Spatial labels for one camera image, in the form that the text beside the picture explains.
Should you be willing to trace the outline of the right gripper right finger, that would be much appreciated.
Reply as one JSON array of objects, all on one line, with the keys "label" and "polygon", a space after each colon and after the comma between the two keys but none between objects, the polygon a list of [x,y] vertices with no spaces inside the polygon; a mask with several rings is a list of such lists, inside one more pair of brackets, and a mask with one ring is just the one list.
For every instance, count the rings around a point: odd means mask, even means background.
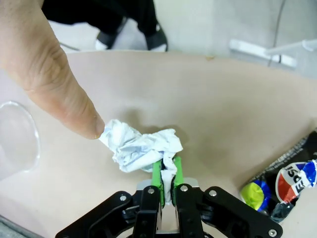
[{"label": "right gripper right finger", "polygon": [[282,236],[281,225],[218,186],[202,191],[195,179],[183,177],[181,158],[176,156],[173,161],[177,168],[173,181],[173,204],[182,238],[208,238],[203,223],[227,238]]}]

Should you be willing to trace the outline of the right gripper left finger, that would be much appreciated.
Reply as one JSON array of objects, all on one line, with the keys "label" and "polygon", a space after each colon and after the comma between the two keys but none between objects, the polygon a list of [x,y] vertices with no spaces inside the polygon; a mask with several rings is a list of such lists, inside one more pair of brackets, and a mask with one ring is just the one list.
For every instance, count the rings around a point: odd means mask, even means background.
[{"label": "right gripper left finger", "polygon": [[154,238],[164,205],[160,171],[162,161],[153,164],[152,178],[138,184],[131,195],[114,193],[97,207],[58,232],[57,238],[116,238],[133,228],[133,238]]}]

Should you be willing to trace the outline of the person's right hand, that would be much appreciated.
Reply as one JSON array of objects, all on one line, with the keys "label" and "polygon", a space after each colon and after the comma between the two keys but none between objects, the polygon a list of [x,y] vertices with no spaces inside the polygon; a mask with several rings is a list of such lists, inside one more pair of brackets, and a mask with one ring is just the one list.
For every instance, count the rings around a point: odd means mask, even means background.
[{"label": "person's right hand", "polygon": [[0,2],[0,66],[42,110],[71,131],[98,139],[105,123],[71,71],[42,5]]}]

